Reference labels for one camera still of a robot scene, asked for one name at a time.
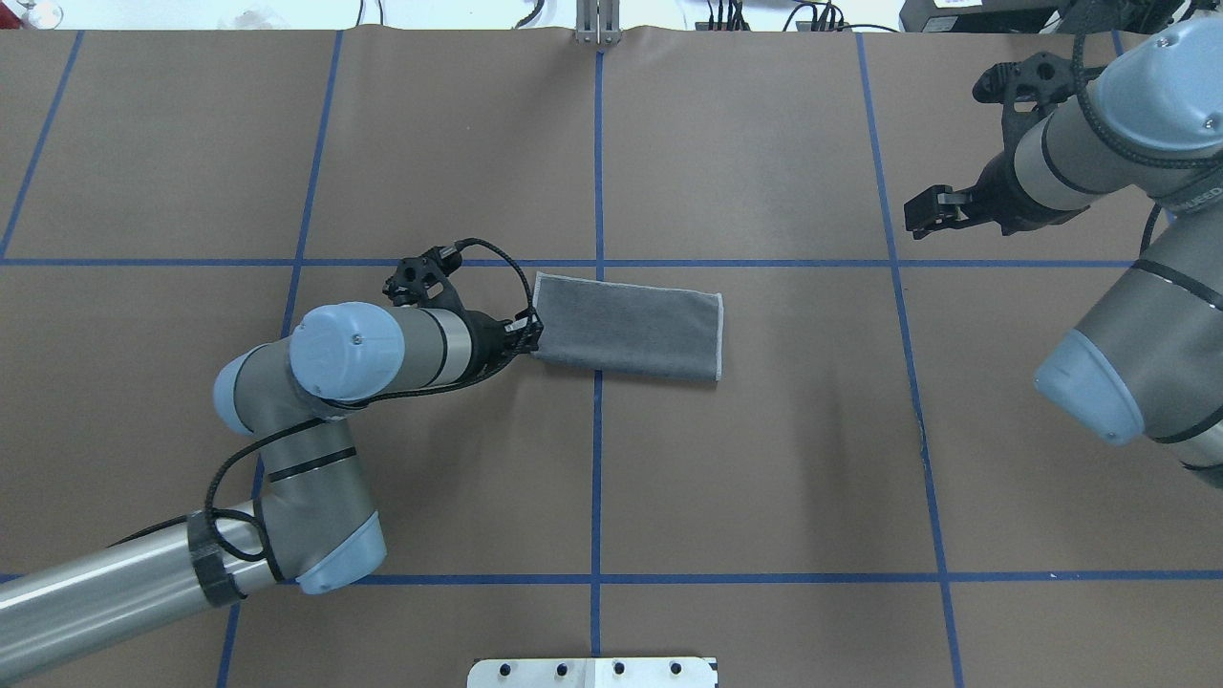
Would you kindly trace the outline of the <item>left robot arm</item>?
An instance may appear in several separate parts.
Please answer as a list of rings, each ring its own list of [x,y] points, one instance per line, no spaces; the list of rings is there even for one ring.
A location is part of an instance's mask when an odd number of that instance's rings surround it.
[[[446,393],[531,349],[541,318],[341,302],[227,362],[216,414],[248,437],[201,508],[2,585],[2,683],[86,657],[279,582],[323,595],[386,557],[349,417]]]

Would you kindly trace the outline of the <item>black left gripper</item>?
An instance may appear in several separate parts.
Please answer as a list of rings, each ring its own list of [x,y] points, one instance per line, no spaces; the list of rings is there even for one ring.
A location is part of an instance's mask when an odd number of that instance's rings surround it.
[[[537,314],[520,313],[519,319],[494,319],[486,313],[468,313],[472,356],[468,375],[489,374],[516,356],[534,353],[545,323]]]

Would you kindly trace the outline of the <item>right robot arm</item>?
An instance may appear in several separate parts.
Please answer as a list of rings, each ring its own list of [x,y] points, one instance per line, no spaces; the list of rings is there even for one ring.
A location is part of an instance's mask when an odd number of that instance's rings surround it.
[[[966,187],[905,200],[914,240],[992,224],[1065,226],[1097,202],[1148,209],[1126,265],[1033,373],[1044,400],[1106,444],[1145,440],[1221,488],[1221,13],[1167,24],[1102,66],[1033,53],[978,75],[1003,147]]]

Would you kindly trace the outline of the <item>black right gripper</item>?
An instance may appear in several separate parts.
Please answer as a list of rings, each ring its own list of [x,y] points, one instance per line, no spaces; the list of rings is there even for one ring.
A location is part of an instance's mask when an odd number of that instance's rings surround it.
[[[1000,235],[1058,226],[1076,218],[1075,210],[1058,210],[1031,199],[1018,178],[1013,153],[999,153],[978,175],[974,187],[959,192],[933,185],[903,204],[905,231],[914,240],[948,230],[997,224]]]

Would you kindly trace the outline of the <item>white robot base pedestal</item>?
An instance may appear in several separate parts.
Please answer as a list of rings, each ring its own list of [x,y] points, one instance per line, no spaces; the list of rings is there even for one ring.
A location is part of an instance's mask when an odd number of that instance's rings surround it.
[[[719,687],[715,657],[489,657],[467,687]]]

